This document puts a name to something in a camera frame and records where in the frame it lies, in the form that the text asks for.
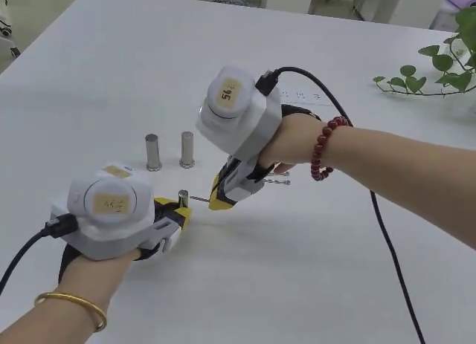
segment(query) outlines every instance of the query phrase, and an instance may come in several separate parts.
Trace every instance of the connector plug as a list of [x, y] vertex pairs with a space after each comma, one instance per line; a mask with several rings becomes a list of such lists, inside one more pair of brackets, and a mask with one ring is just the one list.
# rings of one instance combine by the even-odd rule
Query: connector plug
[[278, 82], [279, 73], [276, 71], [267, 71], [264, 73], [255, 84], [255, 88], [265, 97], [270, 95]]
[[44, 237], [51, 236], [52, 238], [61, 238], [62, 236], [74, 233], [78, 228], [76, 216], [68, 213], [47, 221], [45, 228], [42, 230], [42, 235]]

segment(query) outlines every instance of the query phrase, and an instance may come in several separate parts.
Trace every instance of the hand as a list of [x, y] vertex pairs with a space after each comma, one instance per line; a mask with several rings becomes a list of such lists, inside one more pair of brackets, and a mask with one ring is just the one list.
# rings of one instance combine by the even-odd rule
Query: hand
[[297, 163], [310, 163], [324, 126], [325, 123], [308, 114], [284, 117], [273, 139], [261, 151], [260, 165], [269, 168], [279, 163], [274, 172], [284, 173]]
[[[155, 219], [154, 223], [159, 221], [161, 218], [163, 218], [167, 213], [173, 212], [176, 209], [179, 208], [178, 203], [168, 203], [168, 204], [160, 204], [157, 201], [154, 202], [155, 205]], [[151, 249], [139, 249], [136, 250], [134, 253], [138, 253], [138, 256], [134, 258], [134, 260], [147, 260], [150, 257], [154, 256], [159, 248], [161, 246], [161, 242], [157, 243], [157, 245]], [[59, 275], [58, 275], [58, 283], [62, 281], [62, 277], [66, 269], [69, 267], [69, 265], [78, 259], [79, 257], [84, 257], [82, 256], [82, 253], [78, 250], [76, 250], [74, 247], [72, 247], [70, 244], [67, 244], [65, 246], [65, 250], [63, 251], [62, 254], [62, 259], [61, 259], [61, 265], [59, 266]]]

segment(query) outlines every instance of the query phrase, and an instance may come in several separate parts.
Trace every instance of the white table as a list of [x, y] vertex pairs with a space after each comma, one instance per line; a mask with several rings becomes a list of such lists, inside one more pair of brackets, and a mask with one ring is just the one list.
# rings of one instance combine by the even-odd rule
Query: white table
[[[303, 66], [357, 125], [475, 147], [475, 124], [441, 99], [389, 97], [369, 83], [404, 62], [430, 69], [416, 50], [446, 37], [199, 1], [77, 0], [0, 75], [0, 268], [72, 178], [111, 160], [144, 167], [149, 132], [162, 140], [157, 194], [207, 196], [225, 155], [196, 133], [196, 167], [181, 169], [180, 134], [194, 130], [223, 65], [257, 76]], [[291, 181], [228, 212], [191, 201], [179, 245], [132, 267], [109, 330], [90, 343], [417, 343], [367, 190], [338, 173], [314, 184], [305, 166]], [[386, 201], [382, 212], [428, 343], [470, 343], [476, 253]], [[0, 298], [1, 327], [52, 289], [62, 249], [48, 239], [26, 255]]]

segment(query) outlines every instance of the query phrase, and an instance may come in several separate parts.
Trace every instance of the gold bangle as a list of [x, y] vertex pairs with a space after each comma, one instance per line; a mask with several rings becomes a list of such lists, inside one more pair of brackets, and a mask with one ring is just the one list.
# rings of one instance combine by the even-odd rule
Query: gold bangle
[[107, 326], [107, 318], [104, 311], [97, 307], [94, 303], [91, 303], [87, 299], [82, 297], [73, 296], [67, 293], [60, 293], [60, 292], [46, 292], [40, 294], [35, 299], [35, 306], [43, 302], [45, 299], [64, 299], [65, 301], [69, 301], [72, 303], [76, 303], [77, 305], [83, 306], [85, 309], [90, 311], [92, 314], [96, 314], [100, 318], [100, 322], [97, 325], [95, 333], [102, 331]]

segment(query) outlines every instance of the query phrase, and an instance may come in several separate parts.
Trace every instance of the cord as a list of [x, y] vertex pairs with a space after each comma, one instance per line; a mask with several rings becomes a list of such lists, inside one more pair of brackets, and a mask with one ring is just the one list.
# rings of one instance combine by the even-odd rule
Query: cord
[[27, 241], [25, 245], [20, 249], [20, 251], [15, 255], [13, 258], [12, 262], [8, 265], [7, 270], [5, 271], [3, 277], [1, 278], [0, 281], [0, 296], [3, 293], [3, 290], [5, 289], [5, 286], [7, 285], [8, 280], [10, 279], [10, 276], [12, 275], [13, 270], [15, 270], [15, 267], [17, 264], [20, 262], [22, 257], [27, 253], [27, 251], [35, 245], [35, 243], [40, 240], [41, 238], [44, 238], [48, 235], [43, 234], [43, 230], [35, 234], [30, 240]]
[[4, 272], [3, 277], [0, 280], [0, 296], [3, 294], [5, 286], [8, 283], [8, 280], [12, 276], [13, 271], [16, 266], [23, 258], [23, 256], [28, 252], [29, 249], [40, 239], [51, 236], [52, 238], [59, 238], [60, 236], [68, 235], [73, 233], [78, 229], [77, 219], [72, 214], [60, 215], [57, 218], [48, 221], [45, 224], [45, 227], [41, 229], [37, 234], [35, 234], [30, 240], [26, 242], [25, 245], [20, 249], [20, 251], [13, 257], [12, 262], [8, 265], [6, 271]]
[[[345, 110], [342, 108], [341, 104], [337, 99], [334, 97], [334, 95], [330, 92], [330, 90], [318, 79], [316, 78], [313, 74], [309, 73], [308, 71], [305, 71], [301, 68], [296, 68], [296, 67], [282, 67], [278, 68], [275, 71], [268, 72], [264, 74], [256, 84], [256, 88], [265, 96], [270, 95], [272, 90], [276, 87], [278, 78], [279, 76], [284, 73], [284, 72], [292, 72], [292, 73], [297, 73], [300, 75], [305, 76], [306, 78], [310, 79], [313, 81], [324, 93], [325, 95], [330, 99], [332, 104], [334, 104], [335, 108], [338, 110], [338, 112], [347, 119], [349, 122], [350, 126], [353, 126], [352, 122], [350, 121], [349, 116], [345, 112]], [[398, 276], [400, 287], [402, 288], [403, 296], [405, 298], [405, 303], [408, 308], [408, 313], [410, 314], [411, 321], [414, 324], [416, 335], [418, 336], [420, 344], [425, 344], [425, 338], [423, 336], [422, 330], [419, 326], [417, 316], [415, 314], [415, 310], [413, 307], [413, 304], [411, 303], [410, 299], [410, 294], [408, 293], [407, 285], [405, 284], [405, 279], [403, 277], [402, 269], [400, 267], [399, 259], [398, 256], [396, 255], [395, 247], [393, 247], [393, 243], [390, 239], [390, 236], [388, 235], [387, 228], [385, 227], [382, 214], [380, 213], [380, 207], [379, 207], [379, 202], [377, 201], [377, 197], [374, 191], [370, 191], [370, 198], [372, 200], [372, 205], [373, 205], [373, 210], [375, 211], [375, 216], [377, 217], [377, 222], [379, 223], [380, 230], [382, 231], [382, 235], [384, 236], [385, 242], [387, 243], [388, 249], [390, 251], [390, 254], [392, 256], [393, 260], [393, 266], [395, 267], [396, 275]]]

